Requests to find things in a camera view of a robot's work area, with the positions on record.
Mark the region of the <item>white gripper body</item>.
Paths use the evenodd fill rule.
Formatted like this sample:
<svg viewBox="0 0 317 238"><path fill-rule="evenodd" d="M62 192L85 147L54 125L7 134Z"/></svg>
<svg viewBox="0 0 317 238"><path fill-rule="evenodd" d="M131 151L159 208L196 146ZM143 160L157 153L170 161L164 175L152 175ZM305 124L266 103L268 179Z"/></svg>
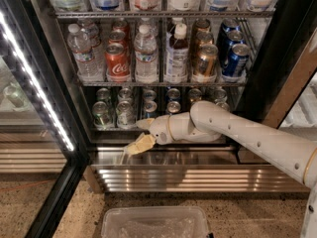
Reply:
<svg viewBox="0 0 317 238"><path fill-rule="evenodd" d="M150 126L150 133L155 137L159 145L170 143L170 133L167 129L168 119L168 115L160 116L156 118Z"/></svg>

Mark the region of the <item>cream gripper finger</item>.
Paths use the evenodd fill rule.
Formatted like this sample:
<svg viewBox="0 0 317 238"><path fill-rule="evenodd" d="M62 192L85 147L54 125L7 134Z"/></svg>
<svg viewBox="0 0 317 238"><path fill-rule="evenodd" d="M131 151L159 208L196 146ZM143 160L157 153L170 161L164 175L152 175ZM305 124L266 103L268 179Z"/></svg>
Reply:
<svg viewBox="0 0 317 238"><path fill-rule="evenodd" d="M156 139L151 134L142 133L134 142L123 148L123 154L121 156L119 164L124 163L125 158L144 153L154 147Z"/></svg>
<svg viewBox="0 0 317 238"><path fill-rule="evenodd" d="M155 118L142 119L142 120L138 120L136 122L136 125L138 128L142 130L150 130L154 121L155 121Z"/></svg>

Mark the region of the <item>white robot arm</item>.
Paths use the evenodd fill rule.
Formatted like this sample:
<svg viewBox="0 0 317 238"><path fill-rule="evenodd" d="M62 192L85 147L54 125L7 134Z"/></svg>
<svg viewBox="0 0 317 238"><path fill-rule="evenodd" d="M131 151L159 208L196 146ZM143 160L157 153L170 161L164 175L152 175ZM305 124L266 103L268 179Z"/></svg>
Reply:
<svg viewBox="0 0 317 238"><path fill-rule="evenodd" d="M148 131L126 146L136 155L154 145L177 141L210 142L225 135L310 189L300 238L317 238L317 144L198 101L188 112L139 120Z"/></svg>

